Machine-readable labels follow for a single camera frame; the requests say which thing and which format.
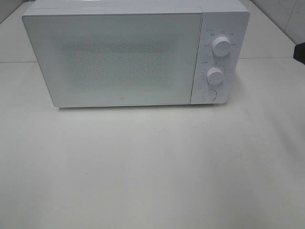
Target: tiled wall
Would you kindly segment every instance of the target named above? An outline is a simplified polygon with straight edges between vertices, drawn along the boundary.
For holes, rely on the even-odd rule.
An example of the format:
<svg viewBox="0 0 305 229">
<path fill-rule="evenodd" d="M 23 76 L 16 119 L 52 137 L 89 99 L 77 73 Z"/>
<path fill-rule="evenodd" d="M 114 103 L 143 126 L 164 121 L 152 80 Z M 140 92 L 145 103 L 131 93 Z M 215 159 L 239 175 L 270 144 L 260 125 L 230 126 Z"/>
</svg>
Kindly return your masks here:
<svg viewBox="0 0 305 229">
<path fill-rule="evenodd" d="M 0 23 L 26 0 L 0 0 Z"/>
<path fill-rule="evenodd" d="M 239 0 L 247 9 L 250 6 L 251 0 Z"/>
<path fill-rule="evenodd" d="M 252 0 L 296 44 L 305 42 L 305 0 Z"/>
</svg>

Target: power knob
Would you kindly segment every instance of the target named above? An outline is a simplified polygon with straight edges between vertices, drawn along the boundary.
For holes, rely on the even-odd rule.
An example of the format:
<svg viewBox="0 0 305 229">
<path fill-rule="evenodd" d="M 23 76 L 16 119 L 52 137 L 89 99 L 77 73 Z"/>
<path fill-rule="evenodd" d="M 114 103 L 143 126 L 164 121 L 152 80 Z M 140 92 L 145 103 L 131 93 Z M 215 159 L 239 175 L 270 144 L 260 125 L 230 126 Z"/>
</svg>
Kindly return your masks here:
<svg viewBox="0 0 305 229">
<path fill-rule="evenodd" d="M 220 84 L 224 80 L 224 72 L 220 68 L 211 68 L 206 73 L 206 79 L 209 84 Z"/>
<path fill-rule="evenodd" d="M 231 39 L 226 36 L 216 37 L 212 41 L 212 50 L 216 56 L 226 56 L 231 51 Z"/>
</svg>

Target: perforated mesh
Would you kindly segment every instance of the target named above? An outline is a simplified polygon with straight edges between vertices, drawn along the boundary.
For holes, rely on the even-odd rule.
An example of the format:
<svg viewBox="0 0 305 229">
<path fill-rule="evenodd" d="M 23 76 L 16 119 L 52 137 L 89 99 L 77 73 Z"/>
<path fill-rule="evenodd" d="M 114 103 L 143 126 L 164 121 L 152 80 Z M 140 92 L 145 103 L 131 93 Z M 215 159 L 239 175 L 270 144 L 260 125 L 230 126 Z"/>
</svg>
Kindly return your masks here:
<svg viewBox="0 0 305 229">
<path fill-rule="evenodd" d="M 122 37 L 108 42 L 54 39 L 66 87 L 71 91 L 154 90 L 173 86 L 177 39 L 174 36 L 152 40 L 148 37 Z"/>
</svg>

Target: white countertop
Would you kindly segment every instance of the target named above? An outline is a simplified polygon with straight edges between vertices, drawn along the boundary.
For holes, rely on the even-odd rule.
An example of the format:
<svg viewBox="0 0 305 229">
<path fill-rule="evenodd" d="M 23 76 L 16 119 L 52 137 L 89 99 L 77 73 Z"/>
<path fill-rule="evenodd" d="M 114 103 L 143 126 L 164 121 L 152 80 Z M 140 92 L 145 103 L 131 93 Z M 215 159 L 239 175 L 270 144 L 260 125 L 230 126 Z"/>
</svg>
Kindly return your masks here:
<svg viewBox="0 0 305 229">
<path fill-rule="evenodd" d="M 0 25 L 1 229 L 301 229 L 305 66 L 250 3 L 224 105 L 58 109 Z"/>
</svg>

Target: microwave door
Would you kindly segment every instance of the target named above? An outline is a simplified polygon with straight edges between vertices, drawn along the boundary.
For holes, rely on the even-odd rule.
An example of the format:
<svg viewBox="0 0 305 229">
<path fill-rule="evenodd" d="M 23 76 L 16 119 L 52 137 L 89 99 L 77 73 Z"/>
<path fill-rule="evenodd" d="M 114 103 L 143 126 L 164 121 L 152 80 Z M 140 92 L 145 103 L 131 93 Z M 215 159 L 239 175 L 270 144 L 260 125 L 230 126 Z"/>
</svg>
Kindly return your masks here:
<svg viewBox="0 0 305 229">
<path fill-rule="evenodd" d="M 23 18 L 57 107 L 189 104 L 202 13 Z"/>
</svg>

